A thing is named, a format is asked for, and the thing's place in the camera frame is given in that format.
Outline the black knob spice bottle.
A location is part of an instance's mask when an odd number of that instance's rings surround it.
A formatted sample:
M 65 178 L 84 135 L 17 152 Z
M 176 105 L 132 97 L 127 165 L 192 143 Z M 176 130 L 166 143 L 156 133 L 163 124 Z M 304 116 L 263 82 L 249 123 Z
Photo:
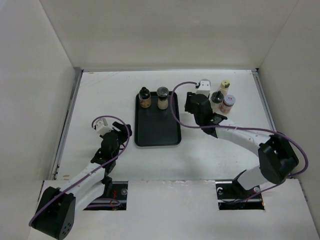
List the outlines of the black knob spice bottle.
M 144 86 L 138 93 L 139 104 L 142 108 L 149 108 L 151 106 L 151 93 L 150 91 Z

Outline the silver lid blue label jar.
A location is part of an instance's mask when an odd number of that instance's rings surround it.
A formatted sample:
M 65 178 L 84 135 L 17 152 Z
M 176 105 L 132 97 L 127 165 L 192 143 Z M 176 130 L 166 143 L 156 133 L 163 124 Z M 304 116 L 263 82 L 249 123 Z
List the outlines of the silver lid blue label jar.
M 199 83 L 201 85 L 208 85 L 208 86 L 211 85 L 211 82 L 208 79 L 202 79 Z

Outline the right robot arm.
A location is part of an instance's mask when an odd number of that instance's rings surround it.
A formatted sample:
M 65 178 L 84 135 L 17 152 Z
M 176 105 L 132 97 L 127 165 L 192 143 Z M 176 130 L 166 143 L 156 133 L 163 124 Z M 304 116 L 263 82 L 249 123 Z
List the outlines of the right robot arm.
M 226 116 L 213 112 L 208 97 L 203 94 L 188 92 L 185 111 L 193 114 L 196 124 L 206 134 L 234 143 L 258 157 L 257 166 L 244 170 L 232 180 L 231 190 L 238 198 L 245 197 L 258 185 L 282 183 L 299 163 L 283 136 L 242 130 Z

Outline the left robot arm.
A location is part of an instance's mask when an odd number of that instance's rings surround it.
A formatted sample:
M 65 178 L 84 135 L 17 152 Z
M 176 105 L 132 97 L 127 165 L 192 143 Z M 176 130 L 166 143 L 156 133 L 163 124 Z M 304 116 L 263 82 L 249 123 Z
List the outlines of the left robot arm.
M 63 240 L 70 233 L 78 212 L 113 209 L 122 204 L 115 196 L 109 198 L 112 195 L 109 174 L 128 146 L 131 126 L 119 118 L 108 126 L 104 117 L 96 119 L 91 126 L 102 138 L 100 148 L 77 176 L 42 192 L 36 212 L 28 223 L 56 240 Z

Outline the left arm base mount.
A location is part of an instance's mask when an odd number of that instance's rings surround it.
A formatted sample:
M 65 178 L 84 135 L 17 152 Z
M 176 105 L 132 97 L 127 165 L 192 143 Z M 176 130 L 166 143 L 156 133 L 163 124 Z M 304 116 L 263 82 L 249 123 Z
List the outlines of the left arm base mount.
M 113 181 L 109 176 L 101 181 L 104 184 L 104 192 L 96 198 L 85 211 L 125 211 L 129 183 L 127 181 Z

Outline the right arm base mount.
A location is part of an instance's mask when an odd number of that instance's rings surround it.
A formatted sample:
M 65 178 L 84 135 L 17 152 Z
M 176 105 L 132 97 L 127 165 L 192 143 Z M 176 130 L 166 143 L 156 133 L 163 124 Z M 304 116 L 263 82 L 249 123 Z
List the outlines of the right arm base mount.
M 261 189 L 259 185 L 246 190 L 231 180 L 216 181 L 216 195 L 218 208 L 221 211 L 229 210 L 264 210 Z

